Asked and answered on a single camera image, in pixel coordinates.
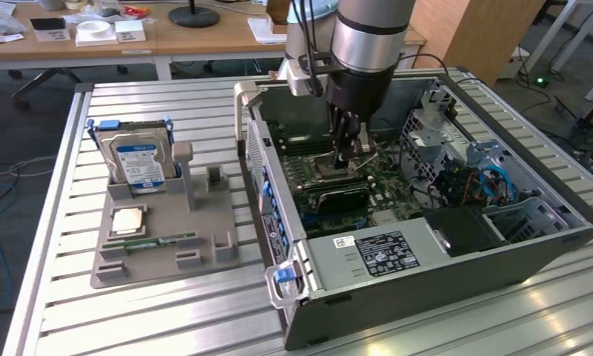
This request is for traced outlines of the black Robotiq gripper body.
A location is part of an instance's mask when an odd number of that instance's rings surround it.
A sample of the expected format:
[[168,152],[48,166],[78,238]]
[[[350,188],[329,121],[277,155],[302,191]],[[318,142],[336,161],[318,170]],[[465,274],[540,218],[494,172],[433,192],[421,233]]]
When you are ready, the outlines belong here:
[[326,101],[333,108],[352,114],[374,114],[385,100],[390,82],[390,69],[378,73],[333,72],[326,80]]

